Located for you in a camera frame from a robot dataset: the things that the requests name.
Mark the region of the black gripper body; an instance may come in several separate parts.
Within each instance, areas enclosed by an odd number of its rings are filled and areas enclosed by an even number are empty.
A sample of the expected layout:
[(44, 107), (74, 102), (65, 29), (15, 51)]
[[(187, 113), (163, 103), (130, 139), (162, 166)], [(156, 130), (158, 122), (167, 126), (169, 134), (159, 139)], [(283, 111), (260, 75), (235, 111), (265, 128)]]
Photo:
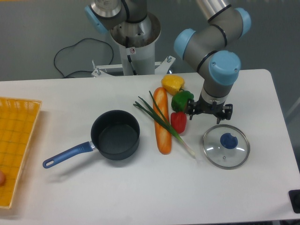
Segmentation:
[(223, 110), (224, 103), (217, 104), (217, 103), (207, 103), (205, 100), (200, 99), (196, 102), (194, 108), (194, 114), (212, 114), (216, 117), (223, 116), (225, 114)]

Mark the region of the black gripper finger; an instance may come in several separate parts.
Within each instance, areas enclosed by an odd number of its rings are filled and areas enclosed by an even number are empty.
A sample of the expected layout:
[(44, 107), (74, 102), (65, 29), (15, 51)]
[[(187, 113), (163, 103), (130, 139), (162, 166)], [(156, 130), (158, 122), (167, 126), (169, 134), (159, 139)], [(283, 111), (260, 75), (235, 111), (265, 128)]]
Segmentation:
[(222, 120), (230, 120), (233, 114), (233, 104), (226, 104), (216, 113), (217, 124)]
[(184, 113), (189, 116), (189, 120), (192, 120), (193, 115), (195, 114), (195, 106), (196, 102), (193, 99), (189, 98), (184, 110)]

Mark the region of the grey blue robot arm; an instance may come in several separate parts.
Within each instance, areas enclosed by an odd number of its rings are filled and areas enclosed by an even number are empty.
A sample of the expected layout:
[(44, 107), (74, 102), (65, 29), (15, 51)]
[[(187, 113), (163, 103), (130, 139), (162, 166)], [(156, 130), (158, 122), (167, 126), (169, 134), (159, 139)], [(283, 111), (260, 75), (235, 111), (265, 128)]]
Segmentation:
[[(202, 32), (186, 29), (174, 42), (177, 55), (204, 79), (199, 99), (189, 100), (185, 112), (229, 120), (233, 106), (225, 101), (237, 80), (241, 62), (225, 47), (249, 31), (251, 18), (247, 11), (233, 8), (226, 0), (200, 0), (198, 5), (209, 26)], [(109, 32), (118, 44), (124, 75), (155, 72), (155, 42), (161, 26), (148, 11), (147, 1), (94, 0), (86, 6), (85, 13), (99, 33)]]

